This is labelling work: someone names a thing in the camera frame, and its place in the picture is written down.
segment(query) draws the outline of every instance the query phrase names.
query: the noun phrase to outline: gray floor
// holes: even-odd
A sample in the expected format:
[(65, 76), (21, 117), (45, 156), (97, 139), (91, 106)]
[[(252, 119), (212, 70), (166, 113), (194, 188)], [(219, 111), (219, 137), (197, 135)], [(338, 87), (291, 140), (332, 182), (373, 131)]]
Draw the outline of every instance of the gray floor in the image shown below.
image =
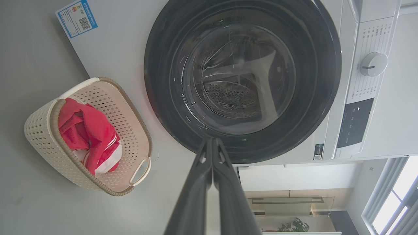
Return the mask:
[[(148, 209), (150, 198), (139, 194), (164, 175), (151, 173), (124, 198), (88, 191), (49, 166), (23, 134), (32, 112), (88, 79), (55, 17), (71, 2), (0, 2), (0, 234), (161, 234), (169, 215)], [(163, 206), (176, 200), (155, 193)]]

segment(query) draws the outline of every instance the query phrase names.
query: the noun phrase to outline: laundry basket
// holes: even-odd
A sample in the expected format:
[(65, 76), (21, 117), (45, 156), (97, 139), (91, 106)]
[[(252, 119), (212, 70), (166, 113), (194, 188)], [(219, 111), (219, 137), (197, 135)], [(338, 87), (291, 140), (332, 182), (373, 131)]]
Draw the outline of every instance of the laundry basket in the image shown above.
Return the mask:
[[(115, 171), (93, 176), (61, 137), (58, 115), (68, 97), (100, 110), (115, 127), (123, 147)], [(91, 78), (44, 105), (29, 116), (24, 132), (27, 140), (51, 166), (86, 189), (123, 196), (131, 192), (151, 169), (152, 142), (147, 128), (122, 88), (108, 78)], [(146, 161), (145, 173), (133, 182)]]

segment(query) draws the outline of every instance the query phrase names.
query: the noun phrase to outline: white cabinet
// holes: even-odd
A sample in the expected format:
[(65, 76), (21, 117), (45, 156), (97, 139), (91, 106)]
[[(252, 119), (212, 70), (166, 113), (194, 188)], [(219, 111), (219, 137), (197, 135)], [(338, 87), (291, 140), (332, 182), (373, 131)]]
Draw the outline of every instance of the white cabinet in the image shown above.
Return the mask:
[(277, 235), (341, 235), (341, 232), (303, 232), (301, 234), (295, 232), (263, 232), (263, 234)]

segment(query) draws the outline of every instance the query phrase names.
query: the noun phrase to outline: window frame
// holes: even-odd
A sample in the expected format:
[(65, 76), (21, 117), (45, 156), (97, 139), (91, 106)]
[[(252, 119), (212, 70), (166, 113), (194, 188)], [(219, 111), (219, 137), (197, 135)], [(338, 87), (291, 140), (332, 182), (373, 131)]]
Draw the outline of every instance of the window frame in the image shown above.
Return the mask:
[[(381, 177), (381, 180), (379, 180), (376, 188), (374, 189), (372, 193), (372, 196), (369, 199), (369, 202), (367, 203), (366, 208), (363, 211), (362, 218), (364, 222), (366, 223), (366, 225), (369, 228), (373, 229), (373, 232), (375, 235), (380, 235), (380, 234), (386, 235), (386, 233), (392, 227), (397, 217), (401, 214), (404, 207), (407, 207), (407, 210), (402, 216), (402, 218), (398, 221), (398, 224), (402, 221), (405, 215), (408, 214), (408, 211), (410, 209), (409, 200), (414, 195), (414, 192), (418, 190), (417, 189), (418, 188), (418, 176), (415, 178), (413, 184), (409, 188), (403, 200), (393, 190), (393, 187), (396, 181), (398, 180), (400, 174), (402, 173), (402, 170), (404, 169), (408, 159), (409, 159), (409, 156), (405, 156), (402, 158), (388, 159), (388, 162), (383, 171), (384, 177)], [(397, 199), (400, 201), (400, 204), (398, 208), (396, 209), (396, 211), (394, 212), (394, 214), (389, 219), (388, 223), (385, 225), (382, 232), (379, 234), (374, 228), (373, 222), (376, 219), (377, 214), (379, 213), (380, 209), (382, 208), (383, 204), (385, 203), (387, 197), (389, 196), (391, 192), (397, 197)], [(396, 230), (396, 227), (397, 225), (394, 227), (391, 233), (393, 233)]]

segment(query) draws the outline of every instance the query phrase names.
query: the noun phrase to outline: qr code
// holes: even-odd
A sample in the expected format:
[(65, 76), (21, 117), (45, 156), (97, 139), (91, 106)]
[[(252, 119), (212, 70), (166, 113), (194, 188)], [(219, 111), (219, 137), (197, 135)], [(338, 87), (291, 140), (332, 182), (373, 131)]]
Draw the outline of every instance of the qr code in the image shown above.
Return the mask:
[(79, 19), (79, 21), (80, 21), (81, 27), (83, 27), (83, 30), (86, 30), (86, 29), (90, 28), (89, 21), (87, 20), (87, 17), (81, 18), (81, 19)]

